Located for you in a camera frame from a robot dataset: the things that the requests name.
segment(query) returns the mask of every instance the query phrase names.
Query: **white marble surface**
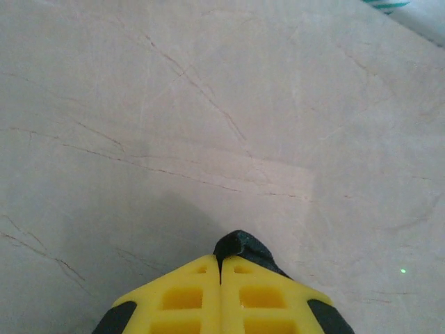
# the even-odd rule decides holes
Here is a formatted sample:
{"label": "white marble surface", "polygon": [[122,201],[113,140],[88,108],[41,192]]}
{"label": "white marble surface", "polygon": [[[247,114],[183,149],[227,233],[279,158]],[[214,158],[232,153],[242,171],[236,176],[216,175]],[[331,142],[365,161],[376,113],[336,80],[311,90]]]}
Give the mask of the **white marble surface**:
{"label": "white marble surface", "polygon": [[356,333],[444,332],[444,49],[358,0],[0,9],[1,333],[238,228]]}

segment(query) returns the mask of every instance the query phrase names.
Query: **striped object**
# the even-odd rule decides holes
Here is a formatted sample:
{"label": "striped object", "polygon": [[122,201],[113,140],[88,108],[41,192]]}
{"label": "striped object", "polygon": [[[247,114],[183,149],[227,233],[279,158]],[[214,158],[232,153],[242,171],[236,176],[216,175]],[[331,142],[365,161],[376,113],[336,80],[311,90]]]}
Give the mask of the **striped object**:
{"label": "striped object", "polygon": [[375,9],[382,11],[383,13],[389,15],[394,12],[394,9],[406,6],[410,1],[388,1],[388,0],[362,0],[373,6]]}

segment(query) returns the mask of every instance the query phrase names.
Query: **yellow plastic casing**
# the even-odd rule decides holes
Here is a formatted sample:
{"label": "yellow plastic casing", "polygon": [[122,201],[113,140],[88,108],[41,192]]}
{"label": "yellow plastic casing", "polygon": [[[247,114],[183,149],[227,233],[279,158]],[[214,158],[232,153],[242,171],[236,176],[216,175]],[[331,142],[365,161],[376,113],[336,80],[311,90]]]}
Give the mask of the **yellow plastic casing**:
{"label": "yellow plastic casing", "polygon": [[324,334],[307,301],[326,295],[241,257],[206,255],[119,298],[123,334]]}

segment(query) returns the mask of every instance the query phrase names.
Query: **rectangular hole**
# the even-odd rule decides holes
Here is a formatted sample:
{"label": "rectangular hole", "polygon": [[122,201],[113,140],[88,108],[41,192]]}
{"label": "rectangular hole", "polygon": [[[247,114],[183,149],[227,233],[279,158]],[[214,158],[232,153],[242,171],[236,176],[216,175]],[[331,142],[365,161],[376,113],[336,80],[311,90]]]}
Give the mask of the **rectangular hole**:
{"label": "rectangular hole", "polygon": [[201,323],[198,320],[155,322],[150,334],[200,334]]}
{"label": "rectangular hole", "polygon": [[235,273],[252,273],[252,270],[245,268],[243,266],[236,266],[234,269]]}
{"label": "rectangular hole", "polygon": [[293,321],[285,319],[245,319],[245,334],[298,334]]}
{"label": "rectangular hole", "polygon": [[206,272],[207,272],[206,266],[202,266],[196,270],[196,273],[206,273]]}
{"label": "rectangular hole", "polygon": [[202,289],[199,287],[175,287],[162,298],[162,310],[181,310],[202,307]]}
{"label": "rectangular hole", "polygon": [[272,287],[242,287],[239,291],[244,308],[285,308],[280,290]]}

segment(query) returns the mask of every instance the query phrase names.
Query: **dark crack line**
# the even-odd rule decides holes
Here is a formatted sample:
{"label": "dark crack line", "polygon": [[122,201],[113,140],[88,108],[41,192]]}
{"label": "dark crack line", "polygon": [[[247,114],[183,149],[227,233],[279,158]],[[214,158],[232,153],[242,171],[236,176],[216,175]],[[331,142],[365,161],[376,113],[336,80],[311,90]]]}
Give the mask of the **dark crack line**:
{"label": "dark crack line", "polygon": [[[127,254],[127,255],[130,255],[131,257],[137,259],[139,262],[143,263],[145,266],[147,266],[147,267],[149,267],[149,268],[151,268],[151,269],[153,269],[153,270],[156,270],[156,271],[158,271],[158,272],[160,272],[160,273],[162,272],[162,270],[161,270],[160,268],[158,268],[158,267],[155,266],[155,264],[162,265],[161,263],[150,263],[150,262],[148,262],[146,259],[144,259],[144,258],[142,258],[142,257],[140,257],[140,256],[137,256],[137,255],[135,255],[135,254],[133,254],[133,253],[131,253],[131,252],[125,250],[125,249],[121,249],[121,248],[118,248],[118,247],[117,247],[116,249],[118,250],[119,253],[122,252],[122,253],[125,253],[125,254]],[[129,261],[129,262],[131,262],[131,263],[134,264],[134,262],[132,262],[132,261],[131,261],[130,259],[128,259],[127,257],[123,256],[122,254],[120,254],[120,256],[121,256],[124,260],[127,260],[127,261]]]}
{"label": "dark crack line", "polygon": [[142,274],[139,271],[136,271],[135,267],[138,265],[138,263],[136,261],[132,261],[130,260],[128,257],[125,257],[123,254],[121,254],[121,252],[118,251],[118,257],[120,257],[121,259],[123,259],[125,262],[127,262],[129,264],[129,268],[131,270],[132,273],[135,273],[139,276],[142,276]]}
{"label": "dark crack line", "polygon": [[41,85],[40,83],[35,82],[34,80],[22,77],[22,76],[20,76],[18,74],[15,74],[15,73],[0,72],[0,74],[6,75],[8,77],[16,78],[16,79],[21,79],[21,80],[24,80],[26,82],[29,82],[30,84],[33,84],[34,86],[44,90],[45,92],[49,93],[50,95],[54,96],[55,98],[57,98],[59,100],[67,100],[67,101],[75,102],[76,104],[78,104],[79,106],[82,106],[83,108],[87,107],[85,104],[80,102],[78,99],[75,99],[73,97],[67,97],[67,96],[59,95],[59,94],[53,92],[52,90],[49,90],[47,87]]}
{"label": "dark crack line", "polygon": [[193,181],[196,181],[196,182],[199,182],[199,183],[208,184],[210,186],[216,186],[218,188],[222,188],[222,189],[226,189],[226,190],[230,190],[230,191],[235,191],[235,192],[239,192],[239,193],[241,192],[241,190],[229,188],[228,186],[222,186],[220,184],[214,184],[214,183],[211,183],[211,182],[202,181],[202,180],[195,179],[194,177],[190,177],[190,176],[187,176],[187,175],[184,175],[184,174],[181,174],[181,173],[174,173],[174,172],[170,172],[168,170],[146,167],[146,166],[143,166],[143,165],[135,164],[134,162],[128,161],[126,159],[110,157],[109,155],[105,155],[105,154],[98,153],[98,152],[95,152],[95,151],[87,150],[85,148],[78,148],[77,146],[73,146],[73,145],[70,145],[70,144],[63,143],[61,145],[65,146],[67,148],[74,148],[75,150],[79,150],[79,151],[82,151],[82,152],[85,152],[85,153],[94,154],[94,155],[97,155],[99,157],[107,158],[107,159],[114,160],[114,161],[120,161],[120,162],[123,162],[123,163],[126,163],[126,164],[130,164],[130,165],[133,165],[133,166],[144,168],[144,169],[152,171],[152,172],[159,172],[159,173],[165,173],[165,174],[169,174],[169,175],[179,176],[179,177],[190,179],[190,180],[193,180]]}
{"label": "dark crack line", "polygon": [[432,216],[432,214],[433,214],[433,212],[434,212],[434,210],[435,210],[437,204],[439,203],[440,198],[442,197],[443,194],[444,193],[440,193],[439,195],[435,196],[432,199],[432,203],[431,203],[430,207],[427,208],[427,210],[426,210],[426,212],[425,212],[425,214],[423,216],[414,218],[414,220],[412,222],[410,222],[410,223],[401,224],[401,225],[398,225],[398,226],[394,226],[392,228],[383,228],[383,230],[392,231],[392,232],[398,232],[398,231],[401,231],[401,230],[406,230],[407,228],[414,227],[414,226],[416,226],[416,225],[418,225],[420,223],[428,222],[428,220],[431,218],[431,216]]}
{"label": "dark crack line", "polygon": [[189,162],[191,164],[201,165],[201,161],[195,161],[195,160],[188,160],[188,159],[182,159],[178,157],[167,157],[162,155],[153,155],[153,154],[146,154],[146,155],[132,155],[127,154],[127,157],[134,158],[134,159],[165,159],[165,160],[178,160],[178,161],[185,161]]}
{"label": "dark crack line", "polygon": [[390,304],[391,303],[391,301],[386,301],[384,299],[371,299],[371,298],[363,299],[363,303],[366,303],[366,304],[370,304],[373,301],[378,301],[379,303],[385,303],[385,304]]}
{"label": "dark crack line", "polygon": [[422,177],[422,176],[416,176],[416,175],[411,176],[411,178],[413,178],[413,179],[420,179],[420,180],[426,180],[426,181],[432,181],[432,179],[430,179],[429,177]]}
{"label": "dark crack line", "polygon": [[117,140],[115,140],[115,139],[113,139],[113,138],[111,138],[111,137],[109,137],[109,136],[107,136],[107,135],[105,135],[105,134],[103,134],[103,133],[101,133],[101,132],[95,130],[95,129],[92,129],[91,127],[89,127],[89,126],[87,126],[87,125],[85,125],[85,124],[79,122],[78,120],[74,120],[74,119],[73,119],[73,122],[75,122],[77,125],[79,125],[79,126],[81,126],[81,127],[84,127],[85,129],[91,131],[91,132],[94,133],[94,134],[97,134],[97,135],[99,135],[99,136],[101,136],[101,137],[103,137],[103,138],[108,139],[109,141],[112,141],[114,144],[116,144],[117,146],[119,146],[119,148],[121,149],[121,151],[123,151],[123,153],[125,153],[124,146],[123,146],[121,143],[119,143]]}
{"label": "dark crack line", "polygon": [[290,193],[260,193],[261,196],[285,196],[289,198],[296,198],[298,200],[301,200],[302,202],[309,202],[313,203],[313,200],[310,200],[307,196],[297,196]]}
{"label": "dark crack line", "polygon": [[[75,271],[66,261],[59,259],[57,257],[51,257],[48,254],[28,245],[26,242],[23,242],[22,240],[13,237],[9,234],[0,232],[0,237],[3,237],[5,239],[7,239],[12,245],[14,246],[23,246],[27,249],[29,249],[30,251],[33,251],[36,255],[39,255],[45,259],[48,260],[52,260],[55,261],[57,263],[57,265],[62,269],[62,272],[73,282],[75,282],[83,291],[85,291],[87,294],[89,294],[90,296],[92,296],[92,294],[79,282],[78,279],[85,281],[85,278],[82,277],[77,271]],[[75,277],[71,276],[67,270],[71,273],[73,273],[78,279],[76,279]]]}
{"label": "dark crack line", "polygon": [[11,224],[12,226],[14,226],[14,228],[15,228],[18,232],[22,233],[24,236],[26,236],[26,235],[30,235],[33,239],[35,239],[35,240],[41,245],[41,247],[42,247],[43,249],[45,249],[45,250],[47,251],[47,248],[44,246],[44,244],[43,244],[43,243],[39,240],[39,238],[37,238],[32,232],[24,231],[24,230],[22,230],[21,228],[19,228],[19,227],[13,222],[13,220],[12,220],[8,215],[6,215],[6,214],[2,214],[1,216],[4,217],[4,218],[6,218],[6,219],[10,222],[10,224]]}
{"label": "dark crack line", "polygon": [[273,183],[270,182],[270,180],[269,180],[269,182],[266,182],[266,183],[265,183],[265,182],[255,181],[255,180],[247,180],[247,179],[245,179],[245,178],[241,178],[241,177],[230,177],[230,176],[226,176],[226,175],[223,175],[223,174],[212,174],[212,173],[208,173],[208,172],[206,172],[205,170],[203,170],[202,172],[203,172],[204,174],[209,175],[209,176],[212,176],[212,177],[216,176],[216,177],[222,177],[222,178],[224,178],[224,179],[231,180],[231,181],[243,181],[243,182],[247,182],[247,183],[253,183],[253,184],[255,184],[257,187],[273,185]]}
{"label": "dark crack line", "polygon": [[377,106],[378,104],[380,104],[382,102],[386,102],[386,101],[390,100],[392,97],[393,97],[393,95],[390,95],[390,96],[384,97],[378,101],[372,102],[365,109],[358,111],[357,113],[355,113],[354,115],[349,117],[347,120],[343,121],[335,130],[331,131],[327,136],[324,136],[323,138],[319,138],[318,140],[320,142],[322,142],[322,141],[325,141],[326,139],[334,136],[337,132],[341,131],[342,129],[345,129],[347,126],[349,126],[351,123],[353,123],[356,119],[358,119],[361,115],[366,113],[371,107]]}
{"label": "dark crack line", "polygon": [[50,134],[41,134],[41,133],[36,132],[34,130],[22,129],[22,128],[19,128],[19,127],[9,127],[7,129],[0,129],[0,131],[27,132],[27,133],[29,133],[29,142],[31,142],[32,134],[35,134],[36,136],[48,137],[48,138],[52,138],[52,139],[60,139],[58,136],[52,136]]}
{"label": "dark crack line", "polygon": [[233,118],[230,116],[230,114],[228,114],[228,112],[226,112],[225,110],[222,110],[205,92],[204,90],[197,85],[186,73],[187,69],[184,69],[175,59],[173,59],[171,56],[169,56],[168,54],[166,54],[164,51],[162,51],[161,49],[159,49],[156,44],[154,44],[153,40],[150,38],[149,35],[147,35],[146,33],[144,33],[145,38],[148,40],[148,42],[150,43],[150,45],[153,47],[153,49],[158,52],[160,55],[162,55],[162,57],[164,57],[164,59],[166,59],[167,61],[169,61],[170,63],[174,64],[175,67],[177,67],[179,69],[179,72],[174,70],[175,73],[178,75],[178,77],[182,77],[183,75],[185,76],[185,78],[187,79],[187,81],[195,88],[197,88],[200,92],[200,94],[202,94],[205,99],[220,113],[222,113],[226,119],[226,121],[229,123],[230,127],[234,130],[235,134],[239,137],[241,137],[243,139],[243,141],[246,141],[246,137],[244,136],[243,132],[241,132],[241,130],[239,129],[239,127],[236,125],[236,123],[234,122]]}
{"label": "dark crack line", "polygon": [[354,56],[350,55],[340,44],[337,44],[336,47],[341,50],[341,52],[346,56],[346,58],[349,58],[350,60],[352,60],[357,67],[360,67],[367,74],[378,77],[378,74],[370,71],[370,69],[368,69],[362,63],[360,63]]}
{"label": "dark crack line", "polygon": [[413,294],[412,292],[381,292],[381,291],[375,291],[375,290],[371,290],[371,292],[374,292],[376,294],[386,294],[386,295],[390,295],[390,296],[405,296],[407,294]]}
{"label": "dark crack line", "polygon": [[260,16],[255,15],[254,12],[250,12],[248,10],[230,10],[230,9],[226,9],[226,8],[214,8],[211,10],[207,10],[205,12],[201,12],[201,17],[207,16],[207,15],[215,15],[217,13],[244,15],[244,16],[255,17],[257,19],[263,20],[263,18],[261,18]]}

